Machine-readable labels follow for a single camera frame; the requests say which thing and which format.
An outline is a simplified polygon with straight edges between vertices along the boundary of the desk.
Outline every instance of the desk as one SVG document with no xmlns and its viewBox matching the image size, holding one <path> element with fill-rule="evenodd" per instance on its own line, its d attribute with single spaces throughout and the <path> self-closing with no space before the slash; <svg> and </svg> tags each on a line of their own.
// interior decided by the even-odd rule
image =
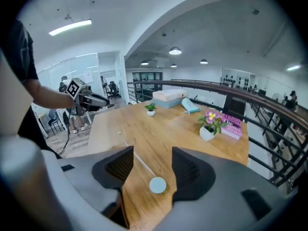
<svg viewBox="0 0 308 231">
<path fill-rule="evenodd" d="M 88 154 L 134 146 L 134 152 L 157 176 L 167 182 L 162 194 L 149 190 L 153 175 L 134 157 L 134 167 L 123 186 L 123 201 L 130 230 L 152 230 L 170 211 L 172 195 L 176 191 L 175 175 L 171 168 L 172 147 L 184 147 L 247 164 L 247 124 L 242 123 L 242 137 L 237 141 L 219 134 L 205 142 L 199 136 L 198 117 L 201 112 L 185 114 L 181 105 L 170 109 L 157 107 L 150 117 L 144 106 L 149 102 L 128 105 L 96 115 L 88 143 Z"/>
</svg>

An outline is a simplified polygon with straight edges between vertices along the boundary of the window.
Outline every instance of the window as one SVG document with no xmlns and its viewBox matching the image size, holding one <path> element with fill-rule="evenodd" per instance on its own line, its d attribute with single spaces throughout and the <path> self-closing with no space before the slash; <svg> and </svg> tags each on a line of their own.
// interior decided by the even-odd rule
<svg viewBox="0 0 308 231">
<path fill-rule="evenodd" d="M 161 72 L 139 72 L 133 73 L 133 81 L 148 81 L 148 80 L 162 80 L 163 74 Z M 136 99 L 139 101 L 147 101 L 152 99 L 153 92 L 162 90 L 162 85 L 157 84 L 135 84 Z"/>
</svg>

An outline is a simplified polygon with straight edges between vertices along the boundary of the wooden floor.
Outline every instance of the wooden floor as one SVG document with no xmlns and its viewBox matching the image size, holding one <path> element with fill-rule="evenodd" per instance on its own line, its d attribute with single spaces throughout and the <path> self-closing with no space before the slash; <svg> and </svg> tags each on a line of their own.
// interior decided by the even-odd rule
<svg viewBox="0 0 308 231">
<path fill-rule="evenodd" d="M 97 114 L 105 113 L 126 106 L 125 102 L 121 98 L 111 99 L 110 103 L 113 103 L 114 106 L 108 108 L 107 110 L 99 111 L 90 115 L 91 120 L 93 121 L 94 116 Z M 92 125 L 89 124 L 89 121 L 86 117 L 83 117 L 82 120 L 88 124 L 88 127 L 84 131 L 79 129 L 77 134 L 73 134 L 73 132 L 71 132 L 65 152 L 61 155 L 63 158 L 83 156 L 87 154 L 88 141 Z M 53 135 L 51 131 L 48 133 L 48 135 L 49 137 L 46 139 L 47 145 L 59 154 L 67 141 L 67 132 L 65 130 L 60 132 L 58 129 L 58 131 L 55 131 L 55 135 Z"/>
</svg>

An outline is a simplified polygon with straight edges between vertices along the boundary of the pink flower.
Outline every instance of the pink flower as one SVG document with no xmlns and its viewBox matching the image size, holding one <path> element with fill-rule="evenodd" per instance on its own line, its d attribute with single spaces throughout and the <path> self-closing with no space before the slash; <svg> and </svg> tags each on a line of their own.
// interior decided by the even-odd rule
<svg viewBox="0 0 308 231">
<path fill-rule="evenodd" d="M 213 123 L 217 118 L 219 118 L 219 113 L 216 111 L 207 111 L 205 115 L 206 122 L 209 124 Z"/>
</svg>

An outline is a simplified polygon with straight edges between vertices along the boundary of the white ceiling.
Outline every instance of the white ceiling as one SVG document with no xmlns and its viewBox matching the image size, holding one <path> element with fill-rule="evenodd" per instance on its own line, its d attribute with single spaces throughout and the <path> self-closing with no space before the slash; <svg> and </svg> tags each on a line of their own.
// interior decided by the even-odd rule
<svg viewBox="0 0 308 231">
<path fill-rule="evenodd" d="M 40 62 L 53 56 L 55 52 L 88 42 L 97 41 L 98 44 L 110 45 L 111 50 L 118 50 L 114 49 L 113 45 L 126 38 L 123 21 L 132 3 L 133 0 L 32 0 L 22 9 L 19 19 L 34 40 L 34 57 L 36 62 Z M 72 20 L 65 20 L 68 14 Z M 48 34 L 72 22 L 86 19 L 91 19 L 92 24 L 54 37 Z M 82 53 L 72 53 L 67 58 L 89 53 L 87 50 L 87 47 L 84 47 Z M 54 62 L 61 60 L 65 60 L 65 56 L 64 59 L 56 59 Z"/>
<path fill-rule="evenodd" d="M 253 15 L 253 9 L 259 14 Z M 182 54 L 168 54 L 173 46 L 180 47 Z M 186 12 L 162 26 L 126 59 L 125 65 L 136 68 L 143 60 L 163 58 L 165 67 L 172 63 L 188 67 L 206 58 L 211 65 L 241 69 L 253 62 L 284 71 L 300 62 L 305 52 L 292 22 L 273 0 L 223 0 Z M 156 62 L 149 63 L 149 67 L 156 66 Z"/>
</svg>

